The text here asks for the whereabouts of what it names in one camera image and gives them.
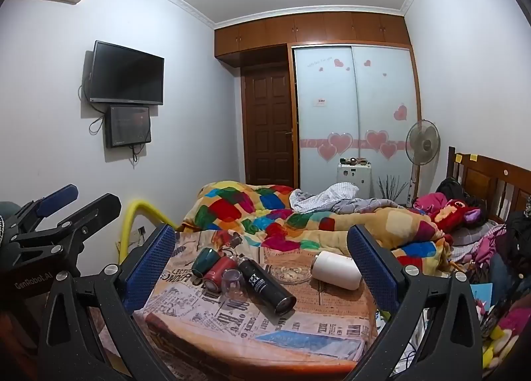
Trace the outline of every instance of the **clear glass cup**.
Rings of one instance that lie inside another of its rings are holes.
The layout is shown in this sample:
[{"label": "clear glass cup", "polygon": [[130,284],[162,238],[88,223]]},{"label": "clear glass cup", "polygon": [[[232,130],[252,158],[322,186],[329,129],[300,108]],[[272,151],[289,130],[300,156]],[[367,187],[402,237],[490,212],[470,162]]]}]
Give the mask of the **clear glass cup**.
[{"label": "clear glass cup", "polygon": [[221,292],[228,299],[247,300],[242,272],[237,269],[224,271],[221,277]]}]

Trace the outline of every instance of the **red plush toy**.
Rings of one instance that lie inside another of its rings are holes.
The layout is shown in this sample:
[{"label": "red plush toy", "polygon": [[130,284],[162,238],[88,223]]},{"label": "red plush toy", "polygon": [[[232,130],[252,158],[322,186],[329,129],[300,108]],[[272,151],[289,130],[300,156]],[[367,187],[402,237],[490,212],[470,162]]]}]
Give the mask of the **red plush toy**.
[{"label": "red plush toy", "polygon": [[460,200],[450,200],[446,206],[437,213],[430,214],[429,217],[438,229],[449,233],[462,224],[473,224],[480,214],[481,210],[477,207],[469,207]]}]

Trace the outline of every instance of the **wooden headboard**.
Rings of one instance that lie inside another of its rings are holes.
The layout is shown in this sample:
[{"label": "wooden headboard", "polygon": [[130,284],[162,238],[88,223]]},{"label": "wooden headboard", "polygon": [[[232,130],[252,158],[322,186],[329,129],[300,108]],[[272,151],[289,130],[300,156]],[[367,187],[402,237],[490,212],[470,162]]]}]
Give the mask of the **wooden headboard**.
[{"label": "wooden headboard", "polygon": [[486,156],[456,153],[455,147],[448,148],[446,176],[485,200],[488,218],[498,223],[508,212],[524,210],[531,194],[531,171]]}]

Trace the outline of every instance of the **wooden door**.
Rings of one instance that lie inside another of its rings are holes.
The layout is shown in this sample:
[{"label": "wooden door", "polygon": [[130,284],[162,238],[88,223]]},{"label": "wooden door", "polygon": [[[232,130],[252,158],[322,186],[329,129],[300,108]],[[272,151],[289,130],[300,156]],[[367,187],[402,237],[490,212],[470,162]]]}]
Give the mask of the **wooden door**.
[{"label": "wooden door", "polygon": [[328,41],[348,41],[356,39],[354,23],[350,12],[325,12],[325,29]]},{"label": "wooden door", "polygon": [[267,45],[295,42],[295,24],[291,15],[268,18],[265,20]]},{"label": "wooden door", "polygon": [[299,14],[294,15],[293,19],[295,20],[297,42],[327,40],[323,13]]},{"label": "wooden door", "polygon": [[358,40],[385,42],[380,24],[380,14],[369,12],[353,12],[351,14]]},{"label": "wooden door", "polygon": [[268,45],[264,20],[240,24],[240,51]]},{"label": "wooden door", "polygon": [[216,30],[214,32],[214,55],[238,51],[239,39],[237,25]]},{"label": "wooden door", "polygon": [[382,23],[383,36],[386,38],[386,42],[406,45],[411,44],[404,17],[380,14],[380,21]]},{"label": "wooden door", "polygon": [[288,69],[245,69],[243,101],[246,182],[293,187]]}]

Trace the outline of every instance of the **flat screen tv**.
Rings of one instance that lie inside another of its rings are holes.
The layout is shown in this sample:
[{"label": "flat screen tv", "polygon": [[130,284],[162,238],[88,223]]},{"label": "flat screen tv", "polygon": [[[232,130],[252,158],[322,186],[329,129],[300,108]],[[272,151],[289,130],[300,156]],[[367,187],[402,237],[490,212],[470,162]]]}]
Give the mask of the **flat screen tv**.
[{"label": "flat screen tv", "polygon": [[96,41],[90,102],[163,104],[164,59]]}]

